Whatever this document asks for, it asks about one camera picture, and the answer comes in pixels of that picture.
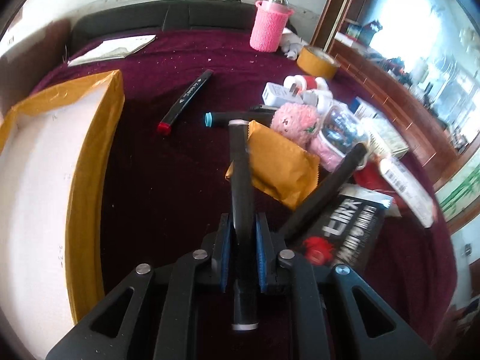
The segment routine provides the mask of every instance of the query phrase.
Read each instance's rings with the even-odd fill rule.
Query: white box
[[[283,85],[267,82],[262,93],[263,102],[270,107],[281,107],[285,103],[303,104],[300,96],[292,95]]]
[[[370,146],[376,155],[402,158],[409,151],[408,144],[388,120],[364,117],[361,123],[370,135]]]
[[[356,97],[354,101],[350,104],[349,110],[357,117],[357,119],[362,120],[364,117],[384,117],[383,114],[377,110],[373,105],[366,102],[365,100]]]

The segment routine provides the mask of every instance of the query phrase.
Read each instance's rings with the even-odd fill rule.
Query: bed
[[[77,55],[99,43],[91,42]],[[158,135],[155,128],[164,114],[206,68],[214,75],[181,114],[171,136]],[[220,215],[230,210],[230,185],[224,177],[228,134],[206,128],[205,112],[247,110],[261,103],[267,81],[282,83],[287,75],[301,74],[282,55],[251,49],[248,33],[160,31],[154,42],[124,60],[78,67],[63,63],[34,92],[114,69],[123,75],[125,104],[103,190],[100,246],[105,292],[139,263],[162,266],[197,249],[205,234],[216,231]],[[346,103],[365,95],[342,71],[329,84],[335,98]],[[414,155],[408,153],[402,161],[434,198],[433,186]],[[255,205],[266,213],[271,230],[289,216],[286,207],[258,191]],[[387,218],[363,277],[430,343],[457,280],[443,218],[427,230],[412,217]],[[257,358],[287,359],[287,315],[280,311],[284,305],[259,302],[260,316],[266,320],[260,334],[234,341],[223,324],[230,318],[230,305],[219,298],[206,300],[206,309],[215,307],[218,312],[200,314],[198,358],[223,358],[227,350],[232,359],[243,359],[255,347]],[[212,351],[212,345],[219,350]]]

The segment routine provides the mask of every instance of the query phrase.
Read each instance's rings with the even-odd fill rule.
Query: black marker
[[[205,125],[207,127],[228,127],[231,120],[241,119],[248,122],[256,120],[262,125],[270,127],[272,118],[273,114],[268,112],[207,112]]]
[[[250,111],[274,114],[276,111],[278,111],[278,107],[271,107],[270,105],[259,104],[251,107]]]
[[[190,100],[195,96],[198,90],[205,84],[205,82],[212,75],[212,70],[204,71],[199,78],[197,78],[192,85],[180,96],[177,102],[172,105],[171,109],[163,117],[162,121],[157,126],[157,132],[162,135],[169,135],[172,130],[172,124],[177,119],[180,112],[187,106]]]

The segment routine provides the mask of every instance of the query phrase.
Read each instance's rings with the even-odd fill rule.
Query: yellow envelope
[[[0,125],[1,154],[22,117],[37,116],[67,107],[99,86],[106,86],[106,89],[76,160],[66,214],[65,244],[60,245],[64,251],[61,262],[65,264],[65,281],[74,323],[104,297],[100,261],[100,214],[110,147],[125,100],[122,74],[115,70],[47,88],[14,105]]]
[[[317,187],[320,159],[256,121],[249,123],[248,147],[254,187],[295,209]],[[230,164],[225,178],[233,173]]]

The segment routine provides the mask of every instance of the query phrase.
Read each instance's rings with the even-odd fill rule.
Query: book
[[[150,42],[153,42],[155,37],[156,35],[142,35],[104,40],[98,47],[95,47],[93,50],[69,61],[68,66],[125,58],[147,46]]]
[[[376,155],[402,158],[409,151],[408,144],[388,120],[364,117],[361,123],[370,135],[370,146]]]

